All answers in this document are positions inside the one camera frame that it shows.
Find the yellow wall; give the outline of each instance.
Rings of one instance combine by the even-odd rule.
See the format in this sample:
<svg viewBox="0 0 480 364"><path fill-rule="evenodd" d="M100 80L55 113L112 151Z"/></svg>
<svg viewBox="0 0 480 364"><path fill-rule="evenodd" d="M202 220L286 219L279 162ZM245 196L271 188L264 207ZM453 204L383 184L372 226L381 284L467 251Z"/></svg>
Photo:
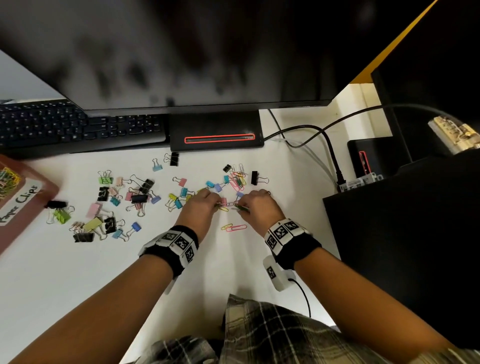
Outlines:
<svg viewBox="0 0 480 364"><path fill-rule="evenodd" d="M388 56L388 54L397 46L398 43L407 35L407 33L419 22L419 20L427 13L428 10L437 2L435 0L425 11L415 19L412 24L405 29L402 34L400 34L390 45L385 48L385 50L380 53L377 58L375 58L355 79L351 82L352 84L369 84L372 83L372 77L370 74L373 72L375 68L378 67L380 63Z"/></svg>

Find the monitor screen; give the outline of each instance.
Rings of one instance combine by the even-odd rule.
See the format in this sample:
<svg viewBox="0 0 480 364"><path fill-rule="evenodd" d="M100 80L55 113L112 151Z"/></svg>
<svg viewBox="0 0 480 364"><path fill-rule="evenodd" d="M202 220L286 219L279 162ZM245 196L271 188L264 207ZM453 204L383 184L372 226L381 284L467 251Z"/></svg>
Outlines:
<svg viewBox="0 0 480 364"><path fill-rule="evenodd" d="M430 1L15 0L0 48L86 111L326 105Z"/></svg>

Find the monitor stand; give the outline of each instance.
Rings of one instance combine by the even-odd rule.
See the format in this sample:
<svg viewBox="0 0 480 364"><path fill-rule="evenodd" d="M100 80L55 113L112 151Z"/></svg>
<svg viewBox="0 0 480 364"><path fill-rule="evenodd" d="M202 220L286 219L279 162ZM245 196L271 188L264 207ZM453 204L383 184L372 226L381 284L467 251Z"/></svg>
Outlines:
<svg viewBox="0 0 480 364"><path fill-rule="evenodd" d="M168 123L172 152L264 146L258 110L170 114Z"/></svg>

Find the plaid fabric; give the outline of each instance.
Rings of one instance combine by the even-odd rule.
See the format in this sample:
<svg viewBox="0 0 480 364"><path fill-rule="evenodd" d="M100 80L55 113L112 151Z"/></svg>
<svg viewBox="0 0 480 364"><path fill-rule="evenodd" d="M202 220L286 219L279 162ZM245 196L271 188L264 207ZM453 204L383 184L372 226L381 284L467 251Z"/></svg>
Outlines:
<svg viewBox="0 0 480 364"><path fill-rule="evenodd" d="M135 364L387 362L321 322L271 303L230 295L220 358L207 340L184 337L156 342ZM412 363L480 363L480 353L448 350L421 355Z"/></svg>

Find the white table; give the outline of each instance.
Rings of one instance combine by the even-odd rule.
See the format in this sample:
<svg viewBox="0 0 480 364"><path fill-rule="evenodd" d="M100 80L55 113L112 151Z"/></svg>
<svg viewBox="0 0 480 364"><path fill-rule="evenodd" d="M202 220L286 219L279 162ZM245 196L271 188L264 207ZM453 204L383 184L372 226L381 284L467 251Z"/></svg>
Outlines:
<svg viewBox="0 0 480 364"><path fill-rule="evenodd" d="M325 126L363 107L360 86L351 85L329 107L274 110L274 114L282 127L304 123ZM277 130L268 111L261 110L260 116L264 135ZM288 137L304 140L312 133L293 132ZM331 128L328 134L345 178L355 178L347 140L373 137L369 116L352 118ZM330 164L321 141L313 141L310 147ZM242 163L248 173L258 170L270 179L269 184L259 184L258 188L271 191L288 217L304 225L324 248L338 256L322 203L322 198L332 195L335 188L302 149L292 150L283 142L267 141L261 149L184 153L178 167L163 162L167 152L168 148L97 152L30 162L60 186L58 199L75 206L72 221L86 222L85 213L98 193L99 170L112 170L113 177L128 178L134 173L142 179L153 179L153 192L162 201L148 204L143 218L138 218L135 210L127 212L125 207L130 203L126 201L118 207L104 203L105 210L114 211L116 218L124 218L128 226L135 221L142 226L128 242L111 237L100 242L96 237L93 243L74 243L69 224L47 225L47 212L42 213L0 256L0 362L8 362L55 321L115 278L137 258L144 243L173 226L179 211L169 213L165 207L168 193L180 192L173 177L187 178L186 187L197 191L207 180L221 182L226 164ZM162 171L152 171L153 158L163 164ZM253 188L248 185L245 191ZM230 186L221 194L228 201L235 200ZM274 289L262 265L269 254L262 238L250 227L231 233L221 231L220 227L228 223L241 224L242 220L234 210L216 213L198 256L171 293L160 298L123 362L136 359L143 348L160 338L189 334L221 337L219 326L230 293L308 314L298 287L283 292ZM311 291L301 280L299 283L310 301L312 317L333 325Z"/></svg>

